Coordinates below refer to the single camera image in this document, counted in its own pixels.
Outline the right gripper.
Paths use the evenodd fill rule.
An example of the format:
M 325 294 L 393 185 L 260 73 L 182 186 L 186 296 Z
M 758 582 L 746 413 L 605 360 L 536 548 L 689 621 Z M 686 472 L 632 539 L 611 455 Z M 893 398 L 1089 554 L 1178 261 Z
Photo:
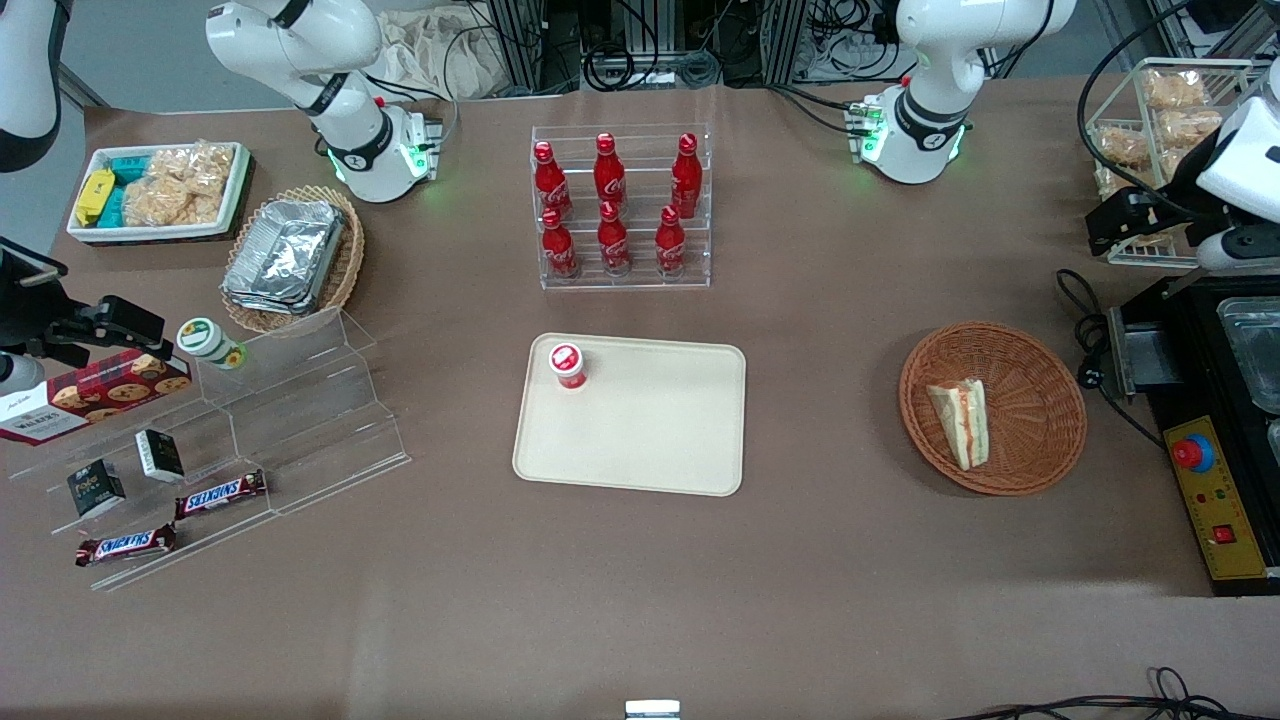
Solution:
M 73 300 L 61 286 L 69 268 L 41 252 L 1 238 L 1 347 L 4 352 L 50 357 L 68 366 L 86 366 L 99 347 L 136 347 L 154 357 L 170 357 L 173 342 L 164 337 L 165 320 L 132 307 L 132 338 L 111 320 L 109 300 L 88 305 Z

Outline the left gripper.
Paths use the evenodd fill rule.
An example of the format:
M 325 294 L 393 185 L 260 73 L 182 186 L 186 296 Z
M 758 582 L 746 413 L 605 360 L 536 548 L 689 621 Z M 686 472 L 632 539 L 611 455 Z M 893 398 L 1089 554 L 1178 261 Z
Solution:
M 1091 256 L 1123 243 L 1190 251 L 1198 240 L 1192 222 L 1201 211 L 1203 190 L 1196 184 L 1167 184 L 1155 192 L 1121 187 L 1085 215 Z

